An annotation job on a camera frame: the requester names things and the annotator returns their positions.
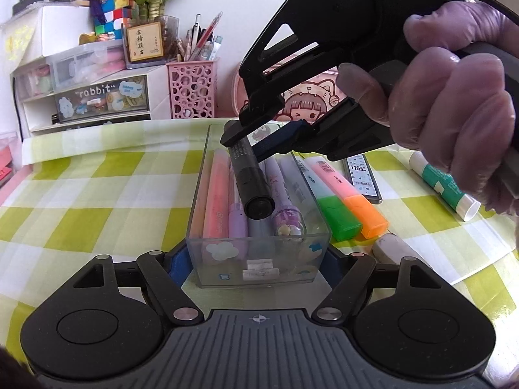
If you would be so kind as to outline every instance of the green highlighter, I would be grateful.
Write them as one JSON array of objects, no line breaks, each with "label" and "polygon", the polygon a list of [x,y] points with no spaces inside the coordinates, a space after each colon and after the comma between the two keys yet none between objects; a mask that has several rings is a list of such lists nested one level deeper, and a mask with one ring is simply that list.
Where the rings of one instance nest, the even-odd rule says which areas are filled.
[{"label": "green highlighter", "polygon": [[317,203],[332,230],[334,239],[344,241],[357,236],[362,224],[353,213],[342,203],[333,191],[305,164],[303,158],[295,157],[297,166],[303,173]]}]

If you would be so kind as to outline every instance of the checkered tablecloth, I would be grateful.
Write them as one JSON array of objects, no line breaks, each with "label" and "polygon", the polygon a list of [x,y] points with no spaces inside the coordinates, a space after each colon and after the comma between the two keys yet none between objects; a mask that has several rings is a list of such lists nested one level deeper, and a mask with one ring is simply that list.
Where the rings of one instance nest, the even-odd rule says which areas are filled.
[{"label": "checkered tablecloth", "polygon": [[[207,126],[214,120],[144,121],[83,128],[28,139],[24,162],[34,171],[0,206],[0,343],[24,356],[19,332],[25,318],[94,255],[134,260],[169,250],[184,236]],[[510,218],[481,211],[463,223],[407,169],[408,151],[368,154],[390,230],[496,324],[498,349],[490,363],[499,381],[519,364],[519,263]],[[337,243],[369,251],[373,241]],[[184,291],[202,308],[312,309],[312,284],[266,289]]]}]

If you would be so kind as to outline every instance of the gloved hand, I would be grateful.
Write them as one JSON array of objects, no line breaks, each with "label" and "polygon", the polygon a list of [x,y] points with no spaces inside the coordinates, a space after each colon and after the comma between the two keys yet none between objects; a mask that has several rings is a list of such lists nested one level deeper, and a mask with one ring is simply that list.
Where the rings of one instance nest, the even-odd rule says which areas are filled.
[{"label": "gloved hand", "polygon": [[460,60],[451,51],[484,41],[519,57],[519,27],[485,3],[451,1],[431,15],[408,18],[404,35],[419,54],[389,99],[353,64],[339,66],[338,87],[371,119],[390,125],[396,143],[421,150],[487,209],[516,214],[519,201],[492,177],[515,124],[503,65],[491,54]]}]

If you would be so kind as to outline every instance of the pink bag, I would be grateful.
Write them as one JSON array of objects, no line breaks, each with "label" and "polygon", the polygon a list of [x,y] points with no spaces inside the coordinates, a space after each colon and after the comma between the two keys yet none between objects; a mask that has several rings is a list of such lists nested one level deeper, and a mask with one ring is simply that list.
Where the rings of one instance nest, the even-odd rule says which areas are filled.
[{"label": "pink bag", "polygon": [[[273,119],[277,121],[304,119],[309,123],[313,123],[346,97],[335,85],[336,77],[337,69],[333,68],[320,75],[314,76],[307,82],[290,88],[283,93],[285,108],[279,111]],[[238,75],[238,70],[235,73],[233,81],[232,102],[233,110],[236,115],[240,113],[241,108],[248,102],[245,85]]]}]

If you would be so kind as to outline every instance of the purple marker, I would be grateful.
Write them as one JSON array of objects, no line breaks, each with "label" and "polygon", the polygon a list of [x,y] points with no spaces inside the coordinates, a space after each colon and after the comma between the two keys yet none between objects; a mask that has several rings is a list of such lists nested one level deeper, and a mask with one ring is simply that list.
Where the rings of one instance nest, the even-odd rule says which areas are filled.
[{"label": "purple marker", "polygon": [[[233,168],[229,170],[229,238],[246,238],[248,237],[247,216],[243,209],[243,203],[238,193],[236,185],[236,177]],[[233,246],[238,249],[237,259],[245,259],[247,256],[247,243],[234,242]]]},{"label": "purple marker", "polygon": [[271,185],[276,207],[272,214],[276,235],[302,235],[306,232],[303,216],[291,200],[285,186],[281,169],[274,157],[265,161],[267,179]]}]

